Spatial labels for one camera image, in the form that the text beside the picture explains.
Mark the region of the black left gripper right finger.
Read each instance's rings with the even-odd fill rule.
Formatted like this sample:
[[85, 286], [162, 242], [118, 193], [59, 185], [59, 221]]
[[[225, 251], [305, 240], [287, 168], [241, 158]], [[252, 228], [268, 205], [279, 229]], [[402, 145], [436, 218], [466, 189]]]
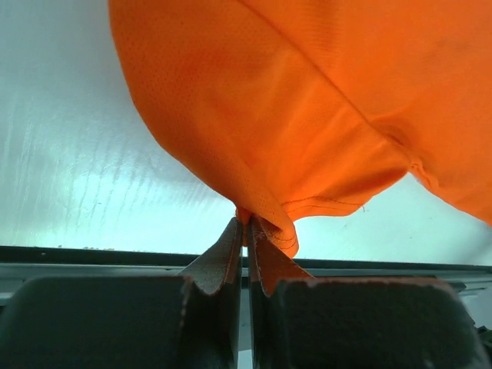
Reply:
[[248, 225], [256, 368], [489, 368], [446, 281], [427, 275], [315, 277]]

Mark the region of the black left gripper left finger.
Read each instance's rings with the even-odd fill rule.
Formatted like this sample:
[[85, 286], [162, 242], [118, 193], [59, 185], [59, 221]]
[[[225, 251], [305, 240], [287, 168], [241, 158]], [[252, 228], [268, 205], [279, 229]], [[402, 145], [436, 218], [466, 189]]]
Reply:
[[231, 220], [175, 276], [26, 282], [1, 315], [1, 366], [237, 367], [241, 238]]

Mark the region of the orange t-shirt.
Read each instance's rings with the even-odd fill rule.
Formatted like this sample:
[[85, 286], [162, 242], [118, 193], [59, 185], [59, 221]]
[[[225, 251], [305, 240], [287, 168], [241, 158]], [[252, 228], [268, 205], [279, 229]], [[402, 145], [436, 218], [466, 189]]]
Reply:
[[406, 174], [491, 221], [489, 1], [111, 1], [152, 136], [256, 218], [345, 216]]

